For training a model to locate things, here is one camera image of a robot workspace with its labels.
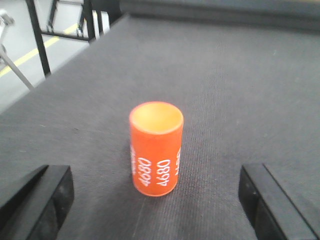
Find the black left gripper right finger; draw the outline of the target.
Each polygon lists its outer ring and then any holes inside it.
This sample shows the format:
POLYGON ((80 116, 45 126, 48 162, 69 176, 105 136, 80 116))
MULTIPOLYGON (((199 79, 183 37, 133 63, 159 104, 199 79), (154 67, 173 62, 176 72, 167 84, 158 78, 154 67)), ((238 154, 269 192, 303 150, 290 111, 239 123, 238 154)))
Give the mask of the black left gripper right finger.
POLYGON ((243 164, 238 199, 259 240, 318 240, 320 202, 312 201, 267 164, 243 164))

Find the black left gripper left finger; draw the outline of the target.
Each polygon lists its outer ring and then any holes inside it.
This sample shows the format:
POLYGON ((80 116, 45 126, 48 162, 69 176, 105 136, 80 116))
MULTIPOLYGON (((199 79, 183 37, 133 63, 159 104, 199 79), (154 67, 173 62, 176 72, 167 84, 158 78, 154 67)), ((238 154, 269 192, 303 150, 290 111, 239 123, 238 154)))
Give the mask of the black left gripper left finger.
POLYGON ((0 187, 2 240, 54 240, 75 198, 69 165, 42 165, 0 187))

